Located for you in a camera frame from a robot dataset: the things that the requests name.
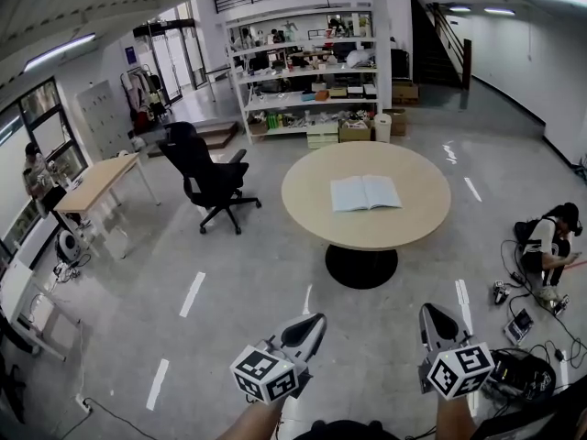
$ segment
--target human hand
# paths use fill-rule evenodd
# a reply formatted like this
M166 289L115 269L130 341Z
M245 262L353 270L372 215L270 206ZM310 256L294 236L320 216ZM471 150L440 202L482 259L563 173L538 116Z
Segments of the human hand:
M570 253L569 256L565 259L567 265L575 262L580 255L581 253Z

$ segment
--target power strip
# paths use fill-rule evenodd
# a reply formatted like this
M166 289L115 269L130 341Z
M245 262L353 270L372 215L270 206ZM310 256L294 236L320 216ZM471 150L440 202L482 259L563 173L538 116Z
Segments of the power strip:
M86 404L83 401L83 397L80 393L76 394L75 402L78 403L78 405L82 408L82 410L86 413L86 415L89 415L92 412L92 408L90 407L89 404Z

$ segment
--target person sitting on floor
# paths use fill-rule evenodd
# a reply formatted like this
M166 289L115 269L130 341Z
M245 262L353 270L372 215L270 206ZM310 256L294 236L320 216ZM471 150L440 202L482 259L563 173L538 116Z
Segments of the person sitting on floor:
M556 287L562 271L581 254L570 252L571 237L578 228L579 209L567 202L542 215L526 242L522 265L530 272L542 273L538 296L545 302L559 300Z

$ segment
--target wooden tabletop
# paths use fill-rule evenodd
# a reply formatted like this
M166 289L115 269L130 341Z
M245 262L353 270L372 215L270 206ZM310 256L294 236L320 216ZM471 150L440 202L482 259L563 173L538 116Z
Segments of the wooden tabletop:
M105 159L95 163L83 174L82 184L77 189L68 191L56 205L55 210L62 213L87 213L102 194L107 192L125 172L135 166L137 160L138 153L131 153L124 157Z
M373 174L393 179L403 208L333 212L330 181ZM316 150L295 163L282 183L292 218L310 233L347 249L398 248L436 230L450 208L440 170L407 148L381 142L346 142Z

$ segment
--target storage box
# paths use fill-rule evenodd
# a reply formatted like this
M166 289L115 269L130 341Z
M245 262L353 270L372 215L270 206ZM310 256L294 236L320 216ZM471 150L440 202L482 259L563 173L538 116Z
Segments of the storage box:
M392 103L395 105L417 105L420 91L412 82L393 82Z
M263 135L267 133L267 123L266 122L258 122L255 124L249 123L249 131L252 136Z
M340 143L354 142L354 141L370 141L372 137L373 127L371 121L365 121L369 128L348 128L343 127L347 121L338 121L338 139Z
M392 117L392 135L404 136L407 125L405 109L383 109L383 112Z

